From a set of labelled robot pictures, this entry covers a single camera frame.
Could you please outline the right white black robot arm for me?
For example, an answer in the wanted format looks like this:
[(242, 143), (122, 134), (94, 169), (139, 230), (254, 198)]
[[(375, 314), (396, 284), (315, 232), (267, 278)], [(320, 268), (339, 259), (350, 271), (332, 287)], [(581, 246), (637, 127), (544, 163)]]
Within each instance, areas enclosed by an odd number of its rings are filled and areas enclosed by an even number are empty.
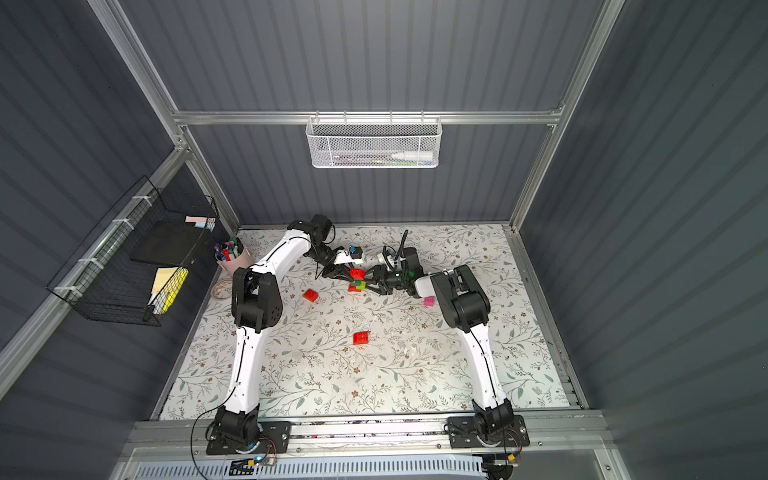
[(417, 299), (435, 300), (444, 322), (457, 332), (467, 360), (479, 440), (486, 445), (521, 447), (523, 441), (514, 425), (514, 408), (501, 385), (493, 358), (490, 300), (471, 267), (462, 264), (428, 273), (416, 250), (408, 247), (396, 260), (368, 268), (364, 281), (380, 295), (401, 290)]

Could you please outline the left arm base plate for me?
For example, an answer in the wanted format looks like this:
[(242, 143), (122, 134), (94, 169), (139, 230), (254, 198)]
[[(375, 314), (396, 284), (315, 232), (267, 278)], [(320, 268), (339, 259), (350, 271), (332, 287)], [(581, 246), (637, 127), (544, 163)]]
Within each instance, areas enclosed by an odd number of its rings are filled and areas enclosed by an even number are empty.
[(285, 453), (293, 424), (287, 421), (251, 422), (224, 426), (214, 421), (206, 431), (208, 455)]

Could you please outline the red lego brick long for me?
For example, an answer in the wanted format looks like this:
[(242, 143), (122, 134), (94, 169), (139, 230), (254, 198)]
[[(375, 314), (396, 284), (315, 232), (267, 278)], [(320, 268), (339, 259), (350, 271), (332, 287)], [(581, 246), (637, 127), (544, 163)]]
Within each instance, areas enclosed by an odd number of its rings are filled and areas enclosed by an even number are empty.
[(364, 270), (358, 268), (351, 268), (349, 273), (353, 281), (363, 281), (366, 275)]

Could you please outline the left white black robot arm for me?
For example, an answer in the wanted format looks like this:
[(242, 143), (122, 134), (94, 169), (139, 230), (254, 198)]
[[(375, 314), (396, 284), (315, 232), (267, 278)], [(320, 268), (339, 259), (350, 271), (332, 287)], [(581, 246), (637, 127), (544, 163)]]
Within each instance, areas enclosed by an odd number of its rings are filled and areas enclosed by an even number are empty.
[(295, 220), (261, 259), (232, 274), (231, 314), (236, 327), (235, 356), (229, 388), (215, 410), (208, 438), (229, 452), (250, 453), (259, 446), (258, 421), (262, 364), (270, 329), (283, 316), (280, 284), (299, 258), (317, 265), (349, 269), (337, 259), (340, 251), (326, 244), (334, 229), (331, 220), (316, 214), (309, 221)]

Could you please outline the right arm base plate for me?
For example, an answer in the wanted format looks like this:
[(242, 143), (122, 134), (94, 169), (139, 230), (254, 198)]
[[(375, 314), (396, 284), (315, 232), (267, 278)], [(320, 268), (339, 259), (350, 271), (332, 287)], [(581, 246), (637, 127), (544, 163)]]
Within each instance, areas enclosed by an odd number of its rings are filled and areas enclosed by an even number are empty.
[(504, 448), (508, 450), (528, 447), (530, 438), (525, 420), (515, 415), (512, 423), (486, 432), (478, 427), (473, 416), (452, 416), (443, 428), (453, 449)]

